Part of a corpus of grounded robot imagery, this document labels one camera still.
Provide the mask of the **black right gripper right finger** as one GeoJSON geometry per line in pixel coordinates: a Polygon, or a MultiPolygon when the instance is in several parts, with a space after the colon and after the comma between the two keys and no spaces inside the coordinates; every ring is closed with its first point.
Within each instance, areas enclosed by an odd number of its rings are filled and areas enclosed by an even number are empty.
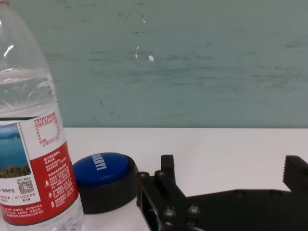
{"type": "Polygon", "coordinates": [[[308,164],[299,156],[285,157],[283,182],[292,193],[308,194],[308,164]]]}

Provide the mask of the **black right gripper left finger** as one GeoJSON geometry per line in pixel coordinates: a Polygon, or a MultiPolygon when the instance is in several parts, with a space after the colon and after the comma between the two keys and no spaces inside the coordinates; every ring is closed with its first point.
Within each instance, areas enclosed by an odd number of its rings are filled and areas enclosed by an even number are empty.
{"type": "Polygon", "coordinates": [[[139,172],[137,207],[151,231],[186,231],[185,195],[176,185],[173,155],[161,156],[161,168],[154,175],[139,172]]]}

